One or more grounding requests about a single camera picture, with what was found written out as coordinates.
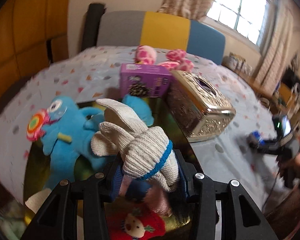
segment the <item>cardboard box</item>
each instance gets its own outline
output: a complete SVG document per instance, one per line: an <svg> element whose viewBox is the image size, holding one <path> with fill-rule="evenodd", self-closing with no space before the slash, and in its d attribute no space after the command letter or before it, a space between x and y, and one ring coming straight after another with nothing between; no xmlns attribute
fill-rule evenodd
<svg viewBox="0 0 300 240"><path fill-rule="evenodd" d="M120 94L137 97L162 97L168 90L172 76L164 66L122 64Z"/></svg>

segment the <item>headboard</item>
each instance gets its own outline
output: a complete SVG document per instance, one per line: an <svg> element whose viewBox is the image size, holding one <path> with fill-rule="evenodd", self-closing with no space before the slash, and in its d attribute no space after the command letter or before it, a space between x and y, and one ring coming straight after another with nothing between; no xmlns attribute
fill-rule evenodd
<svg viewBox="0 0 300 240"><path fill-rule="evenodd" d="M219 31L186 18L146 11L105 11L103 4L90 4L82 50L97 46L149 45L183 49L220 65L225 37Z"/></svg>

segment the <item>blue cuff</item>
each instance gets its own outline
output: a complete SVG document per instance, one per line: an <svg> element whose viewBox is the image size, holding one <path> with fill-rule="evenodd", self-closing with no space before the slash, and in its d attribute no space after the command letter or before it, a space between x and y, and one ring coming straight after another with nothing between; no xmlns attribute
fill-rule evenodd
<svg viewBox="0 0 300 240"><path fill-rule="evenodd" d="M164 164L166 163L168 157L169 157L169 154L171 153L172 151L172 141L169 140L169 143L167 145L167 148L166 150L164 151L160 161L154 166L154 168L149 171L147 174L143 175L142 177L140 178L136 178L136 180L146 180L146 179L149 179L151 178L154 174L156 174L159 170L162 169L162 167L164 166Z"/></svg>

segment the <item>bed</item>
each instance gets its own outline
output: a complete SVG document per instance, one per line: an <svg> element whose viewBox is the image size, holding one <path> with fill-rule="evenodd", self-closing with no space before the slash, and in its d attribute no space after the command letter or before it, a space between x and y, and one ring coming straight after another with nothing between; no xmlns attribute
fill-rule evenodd
<svg viewBox="0 0 300 240"><path fill-rule="evenodd" d="M235 73L219 65L225 45L223 34L170 15L104 12L104 5L90 5L83 51L32 77L0 114L0 182L23 203L31 147L26 139L26 125L31 115L46 108L60 94L71 96L76 102L118 99L121 63L134 62L136 47L147 44L156 48L157 62L164 61L170 49L185 49L187 58L194 62L193 71L212 82L231 101L237 114L226 130L215 139L191 143L191 147L208 176L226 183L237 179L261 208L274 182L277 165L275 157L251 152L245 137L254 130L274 137L275 131L271 113L257 101L253 90ZM133 38L129 39L129 33L134 34ZM286 192L282 185L279 181L274 189L277 202Z"/></svg>

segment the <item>doll eye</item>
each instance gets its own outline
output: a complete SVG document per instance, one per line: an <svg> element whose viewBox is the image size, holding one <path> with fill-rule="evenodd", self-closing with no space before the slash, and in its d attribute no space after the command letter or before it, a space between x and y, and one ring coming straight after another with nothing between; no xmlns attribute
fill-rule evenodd
<svg viewBox="0 0 300 240"><path fill-rule="evenodd" d="M52 102L52 104L47 109L47 112L53 113L53 112L57 111L61 105L62 105L62 101L60 99L57 99L56 101Z"/></svg>

